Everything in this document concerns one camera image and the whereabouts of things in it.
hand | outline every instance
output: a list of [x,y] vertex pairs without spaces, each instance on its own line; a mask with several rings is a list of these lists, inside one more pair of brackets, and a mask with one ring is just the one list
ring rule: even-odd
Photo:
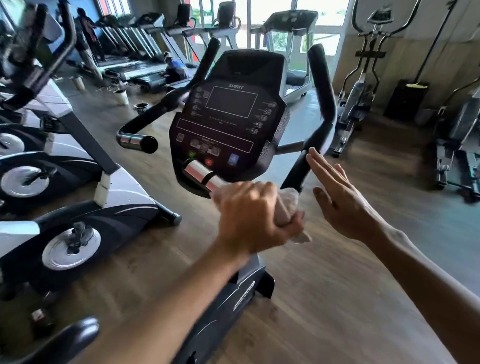
[[310,148],[307,162],[326,189],[325,193],[315,187],[315,198],[325,219],[340,234],[368,243],[385,229],[393,229],[348,181],[339,164],[332,167],[315,148]]
[[217,242],[248,260],[252,254],[284,245],[300,234],[301,213],[296,213],[286,226],[275,225],[277,195],[278,187],[271,182],[237,182],[212,193],[220,211]]

forearm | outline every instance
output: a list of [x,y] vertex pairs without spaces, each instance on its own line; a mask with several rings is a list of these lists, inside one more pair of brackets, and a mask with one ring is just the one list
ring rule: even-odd
[[99,343],[102,353],[85,362],[94,364],[168,364],[204,310],[243,259],[215,243],[164,296],[122,327],[121,338]]
[[459,364],[480,357],[480,299],[394,229],[367,242]]

blue button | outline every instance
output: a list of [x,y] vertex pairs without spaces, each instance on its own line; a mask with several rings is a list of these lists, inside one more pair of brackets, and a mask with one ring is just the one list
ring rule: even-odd
[[239,161],[239,156],[237,156],[236,154],[230,154],[230,158],[228,159],[228,164],[229,165],[232,165],[232,166],[235,166],[237,164],[237,162]]

treadmill screen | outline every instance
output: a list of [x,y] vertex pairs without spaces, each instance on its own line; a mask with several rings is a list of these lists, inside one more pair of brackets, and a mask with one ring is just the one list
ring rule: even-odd
[[227,114],[247,118],[255,104],[257,94],[214,86],[205,107]]

floor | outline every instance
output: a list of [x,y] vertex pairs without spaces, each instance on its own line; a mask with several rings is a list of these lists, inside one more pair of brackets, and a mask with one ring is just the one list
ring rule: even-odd
[[[182,214],[177,228],[152,227],[73,284],[55,309],[60,325],[86,315],[101,320],[102,335],[161,297],[211,243],[218,213],[177,185],[170,165],[168,128],[172,114],[144,129],[159,140],[153,155],[125,150],[115,132],[135,116],[132,105],[116,106],[110,93],[79,93],[69,80],[60,87],[89,131],[151,196]],[[292,108],[282,142],[304,138],[320,120],[315,94]],[[455,191],[432,192],[424,182],[424,132],[372,116],[339,160],[350,180],[385,219],[405,231],[434,262],[480,295],[480,206]],[[262,179],[282,182],[296,156],[275,157]],[[227,335],[212,364],[265,363],[454,363],[413,303],[380,261],[361,243],[337,234],[323,219],[310,175],[301,195],[313,242],[262,254],[276,279],[272,300],[255,299]],[[87,186],[36,214],[91,197]],[[31,343],[25,294],[0,306],[5,352],[21,354]],[[101,350],[93,345],[90,350]]]

